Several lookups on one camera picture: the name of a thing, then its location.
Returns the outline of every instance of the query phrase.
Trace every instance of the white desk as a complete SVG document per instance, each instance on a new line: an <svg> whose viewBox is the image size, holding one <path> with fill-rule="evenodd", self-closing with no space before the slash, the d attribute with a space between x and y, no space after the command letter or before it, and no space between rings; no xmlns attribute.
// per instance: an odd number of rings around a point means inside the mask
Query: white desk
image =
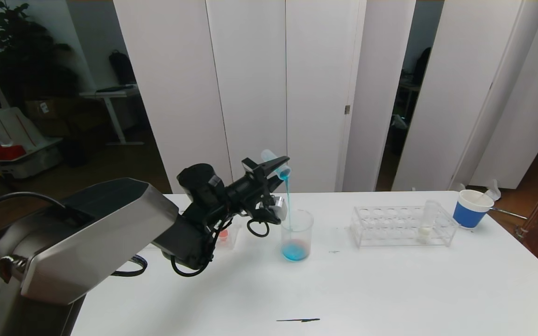
<svg viewBox="0 0 538 336"><path fill-rule="evenodd" d="M168 197L181 209L189 203ZM538 260L491 217L459 229L450 247L359 250L346 229L355 205L433 199L451 213L456 198L293 194L292 207L315 217L307 260L280 256L274 225L267 238L241 231L233 251L218 251L189 279L147 247L143 275L109 277L86 296L73 336L538 336ZM312 318L320 321L276 322Z"/></svg>
<svg viewBox="0 0 538 336"><path fill-rule="evenodd" d="M120 90L120 91L112 91L112 92L90 91L90 92L80 93L81 97L100 98L105 102L105 106L107 107L107 112L109 112L109 117L111 119L111 123L113 124L113 129L115 130L115 134L117 134L118 139L120 140L120 142L110 142L108 143L108 145L142 145L144 143L141 141L133 141L133 142L126 141L126 136L124 136L124 131L121 129L120 121L118 120L118 116L115 113L115 109L113 108L113 103L111 102L111 98L128 98L130 96L136 96L137 94L140 94L140 93L141 92L138 90L137 87L133 87L132 89Z"/></svg>

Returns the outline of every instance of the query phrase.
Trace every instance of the metal stand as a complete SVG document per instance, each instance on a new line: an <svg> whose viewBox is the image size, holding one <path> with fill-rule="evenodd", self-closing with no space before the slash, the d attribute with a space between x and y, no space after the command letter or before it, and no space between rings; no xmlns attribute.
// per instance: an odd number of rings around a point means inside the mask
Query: metal stand
<svg viewBox="0 0 538 336"><path fill-rule="evenodd" d="M120 121L118 120L117 114L115 114L115 109L111 103L111 98L103 98L105 106L107 106L107 111L109 111L109 117L111 118L111 123L113 124L113 129L118 135L119 142L108 142L107 145L144 145L142 141L126 141L126 136L124 136L124 131L121 129Z"/></svg>

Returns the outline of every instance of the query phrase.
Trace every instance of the desk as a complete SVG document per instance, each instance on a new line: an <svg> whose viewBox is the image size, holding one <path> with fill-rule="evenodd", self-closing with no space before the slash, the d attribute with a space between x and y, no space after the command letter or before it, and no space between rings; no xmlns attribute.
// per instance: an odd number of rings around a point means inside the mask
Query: desk
<svg viewBox="0 0 538 336"><path fill-rule="evenodd" d="M124 136L124 131L121 129L120 121L118 120L117 114L115 113L115 109L113 108L113 104L111 103L111 98L128 98L130 96L136 96L137 94L140 94L141 92L138 90L137 87L133 87L132 89L125 89L120 91L112 91L112 92L96 92L96 91L90 91L90 92L83 92L80 94L81 97L84 98L100 98L105 102L105 106L107 107L107 112L109 112L109 117L111 118L111 123L113 124L113 129L115 130L115 134L117 134L118 139L120 142L110 142L108 145L142 145L144 142L141 141L135 141L135 142L127 142L126 136Z"/></svg>
<svg viewBox="0 0 538 336"><path fill-rule="evenodd" d="M190 203L168 198L180 209ZM146 272L93 289L72 335L538 336L538 260L491 217L458 229L450 247L352 242L353 206L427 199L451 213L457 192L292 194L292 206L315 218L310 256L299 263L280 256L275 225L267 238L241 231L233 251L217 251L193 278L147 247Z"/></svg>
<svg viewBox="0 0 538 336"><path fill-rule="evenodd" d="M412 99L412 93L420 93L420 85L412 84L409 81L400 81L397 85L398 90L408 90L408 98L406 99L406 107L404 108L404 117L408 117L408 108L410 107L410 100Z"/></svg>

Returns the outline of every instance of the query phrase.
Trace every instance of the glass beaker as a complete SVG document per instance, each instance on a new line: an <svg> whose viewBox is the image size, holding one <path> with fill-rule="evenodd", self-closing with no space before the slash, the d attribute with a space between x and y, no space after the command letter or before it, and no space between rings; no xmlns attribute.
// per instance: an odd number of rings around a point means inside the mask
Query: glass beaker
<svg viewBox="0 0 538 336"><path fill-rule="evenodd" d="M310 254L312 224L314 218L305 210L291 210L288 219L282 222L282 247L284 258L302 261Z"/></svg>

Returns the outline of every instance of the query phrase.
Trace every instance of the blue and white cup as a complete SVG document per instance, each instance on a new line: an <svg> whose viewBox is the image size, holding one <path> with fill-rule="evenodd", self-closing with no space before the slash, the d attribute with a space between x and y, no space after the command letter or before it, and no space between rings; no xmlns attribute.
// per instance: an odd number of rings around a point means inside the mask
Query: blue and white cup
<svg viewBox="0 0 538 336"><path fill-rule="evenodd" d="M493 206L491 197L476 191L463 190L458 196L454 219L465 228L474 228Z"/></svg>

